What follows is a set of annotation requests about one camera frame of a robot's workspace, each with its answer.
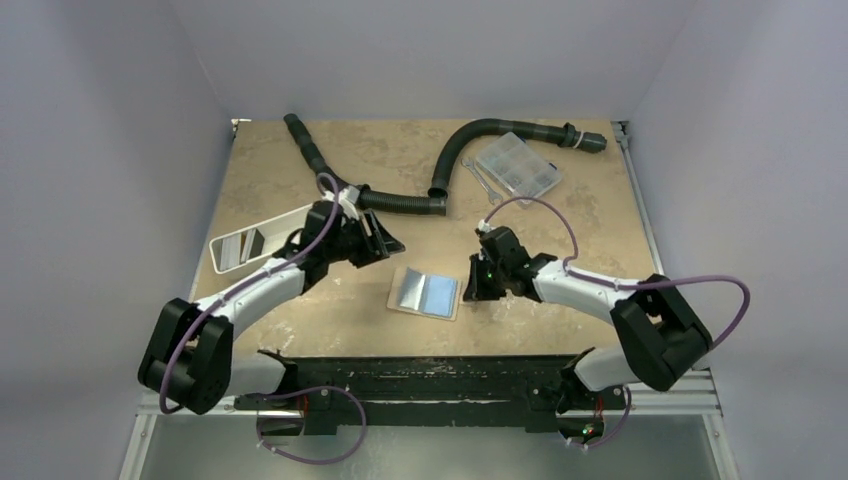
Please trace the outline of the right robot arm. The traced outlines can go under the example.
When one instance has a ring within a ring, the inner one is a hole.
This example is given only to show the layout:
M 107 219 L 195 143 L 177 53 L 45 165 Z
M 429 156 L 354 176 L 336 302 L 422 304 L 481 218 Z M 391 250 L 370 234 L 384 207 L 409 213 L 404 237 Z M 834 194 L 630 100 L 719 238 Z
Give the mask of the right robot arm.
M 642 281 L 595 275 L 554 255 L 530 255 L 508 227 L 475 233 L 480 250 L 469 258 L 464 301 L 512 294 L 565 306 L 614 328 L 617 345 L 590 348 L 564 368 L 561 392 L 573 406 L 584 407 L 601 390 L 630 383 L 667 391 L 714 345 L 708 328 L 662 275 Z

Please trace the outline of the beige card holder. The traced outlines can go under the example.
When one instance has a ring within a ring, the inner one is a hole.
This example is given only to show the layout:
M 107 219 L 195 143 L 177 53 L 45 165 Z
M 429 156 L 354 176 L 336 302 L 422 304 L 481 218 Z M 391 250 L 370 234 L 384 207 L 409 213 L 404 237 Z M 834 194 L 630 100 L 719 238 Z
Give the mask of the beige card holder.
M 386 307 L 390 310 L 443 321 L 455 321 L 462 282 L 454 277 L 410 267 L 395 270 Z

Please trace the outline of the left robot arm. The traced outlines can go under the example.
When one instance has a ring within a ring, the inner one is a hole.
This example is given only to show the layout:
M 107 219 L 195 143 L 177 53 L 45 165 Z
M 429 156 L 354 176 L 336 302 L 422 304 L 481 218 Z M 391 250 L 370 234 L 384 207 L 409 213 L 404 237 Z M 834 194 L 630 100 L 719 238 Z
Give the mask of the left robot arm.
M 175 298 L 163 306 L 138 370 L 140 384 L 157 392 L 162 413 L 204 414 L 240 395 L 260 395 L 275 409 L 292 405 L 298 395 L 298 382 L 287 372 L 292 363 L 270 350 L 237 359 L 235 340 L 311 290 L 332 264 L 363 268 L 406 249 L 372 210 L 347 211 L 320 200 L 295 217 L 301 226 L 290 229 L 254 272 L 200 300 Z

